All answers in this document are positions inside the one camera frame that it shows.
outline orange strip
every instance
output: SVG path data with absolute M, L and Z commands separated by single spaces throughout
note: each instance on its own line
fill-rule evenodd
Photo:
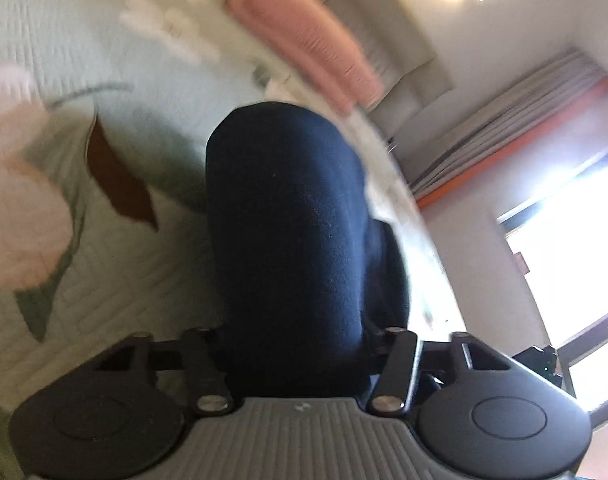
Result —
M 526 132 L 522 136 L 506 144 L 503 148 L 500 148 L 496 152 L 479 161 L 474 166 L 471 166 L 467 170 L 453 177 L 448 182 L 439 186 L 436 190 L 431 191 L 426 196 L 420 198 L 417 201 L 417 205 L 420 209 L 424 209 L 436 200 L 439 200 L 453 189 L 458 188 L 463 183 L 468 182 L 473 177 L 479 175 L 483 171 L 486 171 L 491 166 L 505 160 L 513 153 L 518 152 L 526 145 L 530 144 L 539 137 L 546 135 L 555 128 L 558 128 L 566 121 L 571 120 L 573 117 L 586 111 L 591 105 L 593 105 L 600 97 L 603 97 L 608 93 L 608 76 L 603 78 L 601 81 L 592 86 L 582 96 L 580 96 L 575 102 L 571 103 L 563 110 L 559 110 L 557 113 L 550 116 L 548 119 L 539 123 L 532 130 Z

